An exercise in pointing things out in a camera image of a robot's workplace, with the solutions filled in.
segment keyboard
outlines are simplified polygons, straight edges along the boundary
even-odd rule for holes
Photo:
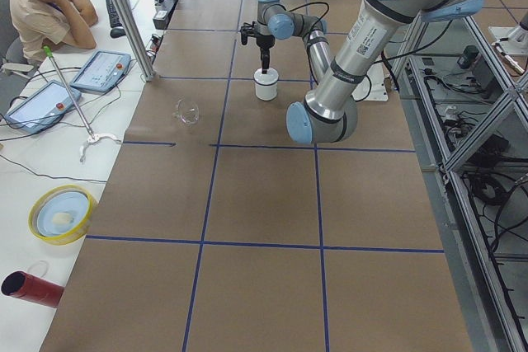
[[[110,18],[110,28],[121,26],[121,21],[119,21],[119,16],[112,0],[106,0],[106,10],[108,10],[108,17]]]

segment yellow bowl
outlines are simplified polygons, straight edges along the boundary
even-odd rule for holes
[[[64,234],[59,234],[52,237],[47,237],[42,235],[37,227],[37,219],[39,217],[40,211],[44,206],[54,197],[68,192],[77,192],[86,196],[88,199],[88,210],[82,220],[71,230],[68,230]],[[93,210],[97,207],[97,201],[93,196],[83,188],[77,185],[62,185],[55,189],[48,191],[46,194],[42,195],[31,208],[29,216],[29,227],[33,235],[40,238],[42,241],[48,242],[52,245],[66,245],[67,243],[77,241],[80,237],[84,236],[90,226],[90,215]]]

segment beige shirt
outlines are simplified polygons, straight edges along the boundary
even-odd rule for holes
[[[42,62],[45,38],[60,43],[69,32],[68,20],[62,12],[40,0],[10,0],[11,18],[29,61]]]

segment office chair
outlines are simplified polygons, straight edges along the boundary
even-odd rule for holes
[[[12,25],[9,0],[0,0],[0,56],[2,57],[0,63],[0,68],[2,68],[0,72],[0,114],[4,115],[9,109],[12,99],[19,96],[24,89],[29,77],[17,75],[12,72],[12,69],[5,68],[7,63],[27,66],[20,37]]]

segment table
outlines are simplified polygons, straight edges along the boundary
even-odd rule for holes
[[[336,49],[361,0],[324,1]],[[304,46],[277,41],[258,100],[256,7],[179,1],[42,352],[471,350],[399,95],[361,102],[346,141],[291,142]]]

